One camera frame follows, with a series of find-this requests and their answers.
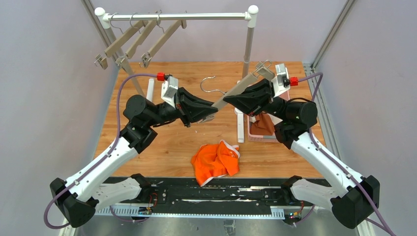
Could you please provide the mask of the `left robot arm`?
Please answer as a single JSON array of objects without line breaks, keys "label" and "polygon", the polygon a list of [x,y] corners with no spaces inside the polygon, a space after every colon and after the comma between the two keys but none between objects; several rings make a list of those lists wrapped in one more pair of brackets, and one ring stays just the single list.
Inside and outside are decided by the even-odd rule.
[{"label": "left robot arm", "polygon": [[151,184],[141,174],[106,187],[102,187],[102,183],[152,143],[157,136],[156,127],[177,119],[188,127],[222,107],[223,102],[200,99],[185,88],[174,89],[160,104],[154,104],[141,95],[130,97],[123,111],[128,119],[126,126],[119,127],[115,140],[107,150],[77,174],[51,182],[52,202],[65,216],[69,226],[77,228],[87,223],[97,211],[113,204],[132,199],[148,200]]}]

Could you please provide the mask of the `orange underwear white trim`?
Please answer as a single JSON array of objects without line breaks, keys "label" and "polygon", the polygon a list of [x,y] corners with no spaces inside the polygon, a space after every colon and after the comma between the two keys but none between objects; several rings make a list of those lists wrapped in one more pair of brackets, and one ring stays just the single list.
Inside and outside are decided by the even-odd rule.
[{"label": "orange underwear white trim", "polygon": [[203,187],[213,178],[237,174],[240,171],[239,159],[238,145],[230,145],[224,140],[202,145],[191,157],[197,183]]}]

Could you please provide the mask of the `brown underwear white waistband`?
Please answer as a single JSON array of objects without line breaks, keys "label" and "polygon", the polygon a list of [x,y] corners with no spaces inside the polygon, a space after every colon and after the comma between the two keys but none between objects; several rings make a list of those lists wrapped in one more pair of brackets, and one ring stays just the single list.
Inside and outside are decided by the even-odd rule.
[{"label": "brown underwear white waistband", "polygon": [[273,135],[275,129],[270,115],[261,113],[254,117],[249,117],[249,132],[252,135]]}]

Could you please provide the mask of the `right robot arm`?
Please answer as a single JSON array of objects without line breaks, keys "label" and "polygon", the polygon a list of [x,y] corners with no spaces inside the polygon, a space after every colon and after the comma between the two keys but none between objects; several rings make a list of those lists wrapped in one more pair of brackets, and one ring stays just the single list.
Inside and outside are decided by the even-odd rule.
[{"label": "right robot arm", "polygon": [[328,186],[293,176],[281,185],[288,204],[304,201],[330,210],[349,229],[356,228],[379,206],[380,183],[365,177],[332,154],[313,135],[317,123],[315,102],[302,97],[284,99],[275,94],[273,83],[263,79],[223,100],[248,116],[266,113],[280,119],[274,126],[277,141],[302,156],[328,182]]}]

